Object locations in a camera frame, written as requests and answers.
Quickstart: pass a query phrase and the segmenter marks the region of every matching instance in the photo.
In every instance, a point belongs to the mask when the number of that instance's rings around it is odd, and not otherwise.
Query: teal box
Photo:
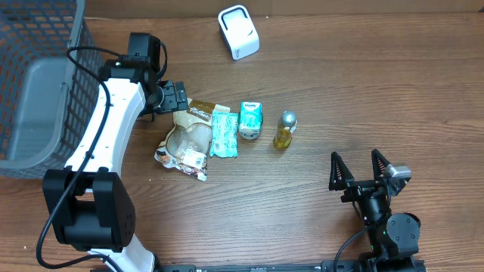
[[[239,112],[239,134],[248,140],[257,139],[262,132],[262,103],[242,102]]]

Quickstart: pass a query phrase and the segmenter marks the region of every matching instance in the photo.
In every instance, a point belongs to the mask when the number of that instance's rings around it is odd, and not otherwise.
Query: snack bag
[[[236,113],[213,112],[212,146],[210,156],[221,158],[237,156],[237,119]]]
[[[154,158],[166,168],[206,181],[206,152],[212,140],[213,111],[230,113],[230,108],[188,98],[186,111],[173,113],[175,127],[160,143]]]

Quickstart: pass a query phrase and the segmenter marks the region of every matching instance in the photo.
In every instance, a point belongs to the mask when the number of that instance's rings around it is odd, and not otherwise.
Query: perforated bin side
[[[85,24],[84,0],[0,0],[0,175],[14,178],[41,178],[49,168],[62,168],[77,148],[98,97],[98,84],[69,62],[62,89],[65,99],[57,135],[33,158],[8,161],[8,150],[27,67],[43,57],[61,57],[69,46],[91,45],[94,40]],[[76,59],[98,71],[102,59],[96,51],[79,51]]]

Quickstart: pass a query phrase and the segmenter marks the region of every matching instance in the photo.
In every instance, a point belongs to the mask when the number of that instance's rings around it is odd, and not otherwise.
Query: teal pouch
[[[237,119],[236,113],[212,113],[212,146],[210,156],[221,158],[237,156]]]

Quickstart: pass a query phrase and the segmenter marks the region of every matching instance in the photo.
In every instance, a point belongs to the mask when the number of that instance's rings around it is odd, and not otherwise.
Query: wooden tabletop
[[[238,112],[261,101],[256,141],[236,159],[209,159],[197,181],[154,160],[172,116],[139,121],[123,162],[136,233],[164,264],[286,264],[332,259],[361,230],[351,204],[327,188],[330,153],[357,179],[370,152],[404,162],[413,178],[394,212],[422,222],[417,258],[429,271],[484,270],[484,15],[399,14],[254,18],[259,51],[233,61],[216,18],[89,20],[98,46],[125,53],[130,32],[166,43],[166,79],[189,97]],[[278,118],[298,127],[283,153],[271,147]],[[48,216],[41,181],[0,182],[0,271],[44,271],[35,246]],[[359,239],[342,259],[370,250]],[[79,257],[53,233],[44,257]],[[102,266],[90,261],[65,271]]]

